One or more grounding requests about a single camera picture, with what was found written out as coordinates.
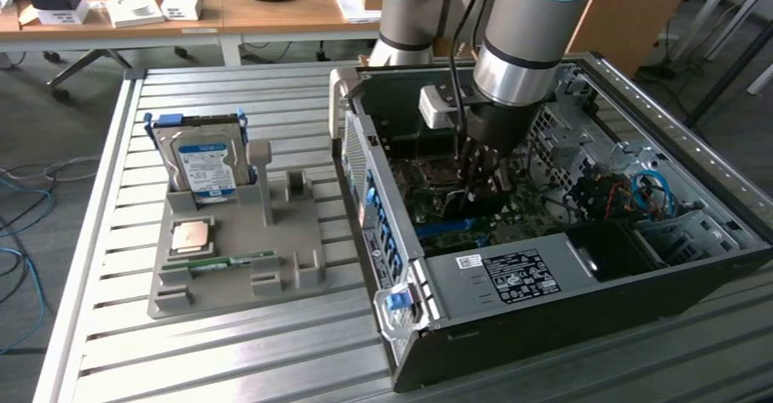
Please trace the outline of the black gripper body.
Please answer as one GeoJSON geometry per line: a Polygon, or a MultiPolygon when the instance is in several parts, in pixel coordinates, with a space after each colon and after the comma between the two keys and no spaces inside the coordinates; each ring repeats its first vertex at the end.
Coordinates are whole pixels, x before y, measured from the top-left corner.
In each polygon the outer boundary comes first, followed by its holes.
{"type": "Polygon", "coordinates": [[[510,154],[526,139],[540,104],[504,106],[493,103],[470,107],[466,135],[500,154],[510,154]]]}

